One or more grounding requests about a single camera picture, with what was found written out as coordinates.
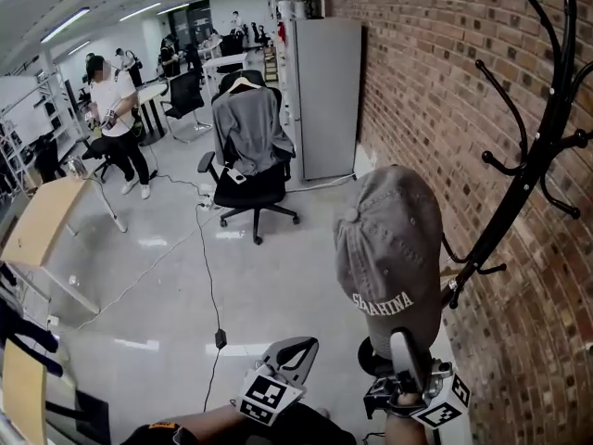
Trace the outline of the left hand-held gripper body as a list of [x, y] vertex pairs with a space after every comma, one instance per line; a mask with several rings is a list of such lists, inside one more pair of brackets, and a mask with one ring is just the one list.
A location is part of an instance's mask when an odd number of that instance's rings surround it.
[[265, 357], [246, 373], [236, 398], [236, 410], [264, 426], [272, 426], [280, 416], [302, 400], [307, 388], [307, 362], [299, 353], [285, 364]]

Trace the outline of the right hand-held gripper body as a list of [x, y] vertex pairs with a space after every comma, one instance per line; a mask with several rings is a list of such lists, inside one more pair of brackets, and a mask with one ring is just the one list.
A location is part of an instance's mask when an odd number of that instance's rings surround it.
[[411, 418], [429, 429], [438, 429], [467, 413], [471, 391], [451, 362], [433, 360], [421, 402], [415, 407], [399, 407], [397, 398], [404, 393], [394, 373], [378, 377], [363, 397], [369, 419], [375, 411], [400, 418]]

